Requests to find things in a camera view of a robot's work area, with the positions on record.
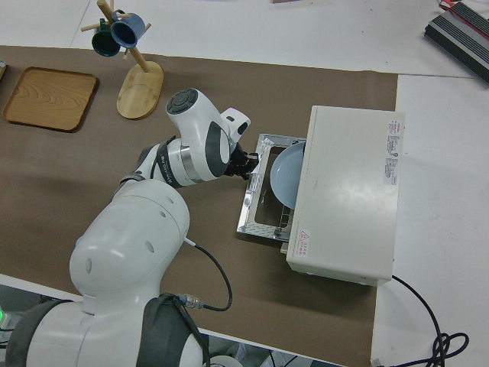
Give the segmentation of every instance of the wooden mug tree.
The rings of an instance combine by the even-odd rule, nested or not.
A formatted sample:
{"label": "wooden mug tree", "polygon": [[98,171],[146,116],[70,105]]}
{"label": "wooden mug tree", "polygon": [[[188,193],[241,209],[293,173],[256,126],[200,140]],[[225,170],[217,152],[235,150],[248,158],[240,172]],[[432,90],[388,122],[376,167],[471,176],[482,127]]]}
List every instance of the wooden mug tree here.
{"label": "wooden mug tree", "polygon": [[[106,0],[97,0],[97,5],[107,18],[109,25],[114,22],[112,13],[114,12],[114,2],[110,5]],[[130,16],[130,14],[117,14],[118,18]],[[81,31],[96,29],[100,24],[92,24],[82,27]],[[142,119],[150,115],[156,108],[163,85],[163,70],[160,65],[153,61],[146,61],[136,47],[126,49],[124,59],[127,59],[127,52],[130,52],[138,64],[129,70],[124,79],[121,91],[117,98],[117,110],[127,119]]]}

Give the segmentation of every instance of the white sticker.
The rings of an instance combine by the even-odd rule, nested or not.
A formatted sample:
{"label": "white sticker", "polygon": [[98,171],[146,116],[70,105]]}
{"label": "white sticker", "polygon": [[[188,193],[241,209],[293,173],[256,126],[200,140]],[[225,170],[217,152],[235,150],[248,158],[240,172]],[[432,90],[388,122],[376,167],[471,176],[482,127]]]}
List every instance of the white sticker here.
{"label": "white sticker", "polygon": [[387,124],[387,151],[385,158],[384,182],[397,185],[399,156],[402,151],[403,123],[390,120]]}
{"label": "white sticker", "polygon": [[309,241],[311,239],[311,233],[308,230],[301,229],[299,231],[299,238],[297,239],[296,255],[300,257],[306,257],[309,251]]}

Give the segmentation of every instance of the light blue plate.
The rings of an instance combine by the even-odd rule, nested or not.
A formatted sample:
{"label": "light blue plate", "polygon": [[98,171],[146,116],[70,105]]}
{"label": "light blue plate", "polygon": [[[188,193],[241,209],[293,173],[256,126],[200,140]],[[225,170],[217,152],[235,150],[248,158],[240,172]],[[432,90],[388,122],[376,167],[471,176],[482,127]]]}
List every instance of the light blue plate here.
{"label": "light blue plate", "polygon": [[291,209],[296,208],[305,145],[305,142],[296,143],[282,151],[275,159],[270,171],[272,191],[283,205]]}

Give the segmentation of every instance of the brown paper surface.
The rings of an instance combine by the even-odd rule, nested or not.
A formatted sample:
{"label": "brown paper surface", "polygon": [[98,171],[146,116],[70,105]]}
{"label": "brown paper surface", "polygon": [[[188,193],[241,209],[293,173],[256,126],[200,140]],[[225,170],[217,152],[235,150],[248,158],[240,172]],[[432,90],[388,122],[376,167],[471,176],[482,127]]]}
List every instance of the brown paper surface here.
{"label": "brown paper surface", "polygon": [[[0,273],[76,293],[73,246],[105,207],[141,150],[178,135],[165,113],[177,91],[195,87],[219,111],[234,107],[252,121],[247,151],[260,133],[306,137],[311,106],[394,110],[397,75],[147,55],[164,69],[160,102],[146,119],[129,121],[116,98],[135,62],[90,50],[0,47],[9,65],[0,108],[27,67],[91,73],[100,84],[85,121],[73,134],[0,123]],[[368,366],[376,290],[291,271],[280,244],[236,233],[246,183],[223,177],[180,190],[190,211],[189,238],[228,273],[228,312],[192,312],[199,327],[342,365]],[[214,264],[183,246],[162,291],[191,293],[225,305]]]}

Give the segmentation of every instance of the white metal box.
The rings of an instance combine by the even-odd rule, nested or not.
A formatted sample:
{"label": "white metal box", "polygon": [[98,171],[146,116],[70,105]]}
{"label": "white metal box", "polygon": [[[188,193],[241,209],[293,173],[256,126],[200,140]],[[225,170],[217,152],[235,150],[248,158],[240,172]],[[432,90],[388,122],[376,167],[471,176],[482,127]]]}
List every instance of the white metal box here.
{"label": "white metal box", "polygon": [[313,106],[287,249],[295,271],[392,277],[404,114]]}

